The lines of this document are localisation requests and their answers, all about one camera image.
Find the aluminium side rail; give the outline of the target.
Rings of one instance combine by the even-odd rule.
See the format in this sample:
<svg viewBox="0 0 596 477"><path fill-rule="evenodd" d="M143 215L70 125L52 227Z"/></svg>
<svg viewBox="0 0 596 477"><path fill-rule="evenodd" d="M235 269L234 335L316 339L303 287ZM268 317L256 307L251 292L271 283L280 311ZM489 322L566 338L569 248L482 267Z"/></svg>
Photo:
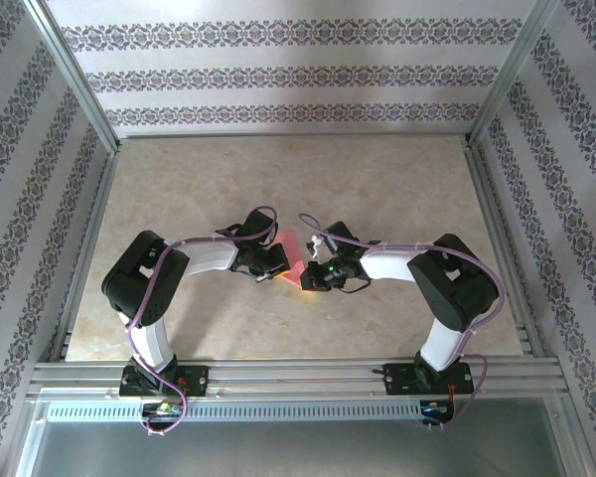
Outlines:
<svg viewBox="0 0 596 477"><path fill-rule="evenodd" d="M119 153L120 149L111 153L107 159L105 167L101 171L96 195L86 223L87 228L84 231L78 256L74 263L70 287L66 292L58 324L54 330L46 354L42 358L44 363L60 362L66 356L75 327L76 315L83 297L83 291L90 270L97 237L117 169Z"/></svg>
<svg viewBox="0 0 596 477"><path fill-rule="evenodd" d="M529 300L522 286L520 268L515 262L514 249L504 228L503 208L495 199L494 183L486 173L481 155L468 143L466 137L462 139L462 149L491 239L499 277L505 286L506 301L515 320L521 348L533 358L545 358L548 353L540 342Z"/></svg>

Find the aluminium frame post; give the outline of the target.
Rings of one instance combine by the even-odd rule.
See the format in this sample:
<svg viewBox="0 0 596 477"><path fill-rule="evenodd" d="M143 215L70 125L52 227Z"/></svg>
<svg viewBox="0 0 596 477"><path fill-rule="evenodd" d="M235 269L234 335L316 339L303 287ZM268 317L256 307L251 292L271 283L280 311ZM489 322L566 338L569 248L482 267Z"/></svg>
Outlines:
<svg viewBox="0 0 596 477"><path fill-rule="evenodd" d="M65 35L45 0L22 0L62 75L73 90L89 122L109 153L119 149L119 139L82 71Z"/></svg>
<svg viewBox="0 0 596 477"><path fill-rule="evenodd" d="M464 136L464 144L473 149L486 134L489 124L501 106L507 91L518 76L538 37L561 0L535 0L510 52L504 60L491 90L484 99L474 122Z"/></svg>

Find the long aluminium mounting rail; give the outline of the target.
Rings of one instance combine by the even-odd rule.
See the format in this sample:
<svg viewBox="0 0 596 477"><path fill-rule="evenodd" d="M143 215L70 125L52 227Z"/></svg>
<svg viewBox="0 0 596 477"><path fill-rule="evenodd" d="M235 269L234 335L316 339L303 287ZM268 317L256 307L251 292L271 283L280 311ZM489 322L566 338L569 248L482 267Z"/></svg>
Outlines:
<svg viewBox="0 0 596 477"><path fill-rule="evenodd" d="M207 400L377 400L386 396L382 367L395 358L192 361L209 368ZM556 358L489 357L465 361L480 398L567 397ZM117 399L122 361L38 364L28 399Z"/></svg>

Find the pink paper sheet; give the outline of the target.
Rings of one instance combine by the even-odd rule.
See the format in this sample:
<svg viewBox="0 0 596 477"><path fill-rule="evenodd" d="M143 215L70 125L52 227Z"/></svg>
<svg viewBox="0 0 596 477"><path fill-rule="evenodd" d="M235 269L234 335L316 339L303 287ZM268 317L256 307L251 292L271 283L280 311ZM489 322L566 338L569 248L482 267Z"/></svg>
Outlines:
<svg viewBox="0 0 596 477"><path fill-rule="evenodd" d="M296 232L293 230L279 232L274 240L274 244L278 243L282 245L289 263L289 274L281 279L301 289L301 275L306 270L306 263Z"/></svg>

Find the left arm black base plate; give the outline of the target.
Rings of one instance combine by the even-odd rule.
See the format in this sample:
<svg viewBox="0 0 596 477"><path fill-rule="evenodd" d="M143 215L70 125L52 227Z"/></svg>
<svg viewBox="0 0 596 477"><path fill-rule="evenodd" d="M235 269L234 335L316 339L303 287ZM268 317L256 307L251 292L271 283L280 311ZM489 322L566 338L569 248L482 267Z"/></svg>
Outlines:
<svg viewBox="0 0 596 477"><path fill-rule="evenodd" d="M206 395L209 368L180 365L170 367L161 375L180 389L187 397ZM144 368L130 364L123 369L118 394L121 398L175 397L177 393L150 375Z"/></svg>

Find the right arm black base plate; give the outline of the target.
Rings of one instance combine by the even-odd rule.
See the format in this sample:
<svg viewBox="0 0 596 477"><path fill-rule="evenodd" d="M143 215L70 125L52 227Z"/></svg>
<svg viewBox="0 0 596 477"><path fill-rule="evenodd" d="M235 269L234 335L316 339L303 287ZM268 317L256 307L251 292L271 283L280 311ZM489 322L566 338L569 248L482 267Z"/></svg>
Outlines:
<svg viewBox="0 0 596 477"><path fill-rule="evenodd" d="M436 372L421 364L392 363L382 367L385 392L388 396L469 395L474 391L470 367L453 363L447 370Z"/></svg>

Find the thin aluminium rail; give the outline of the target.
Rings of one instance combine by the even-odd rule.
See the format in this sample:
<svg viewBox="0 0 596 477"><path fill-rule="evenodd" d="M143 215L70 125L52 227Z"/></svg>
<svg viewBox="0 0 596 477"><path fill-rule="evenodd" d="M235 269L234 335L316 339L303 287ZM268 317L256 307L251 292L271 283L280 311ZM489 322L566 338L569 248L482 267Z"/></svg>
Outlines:
<svg viewBox="0 0 596 477"><path fill-rule="evenodd" d="M247 132L247 133L170 133L170 134L131 134L120 137L119 141L130 140L152 140L152 139L223 139L223 138L382 138L382 137L403 137L403 138L450 138L456 137L459 140L468 142L470 134L457 132Z"/></svg>

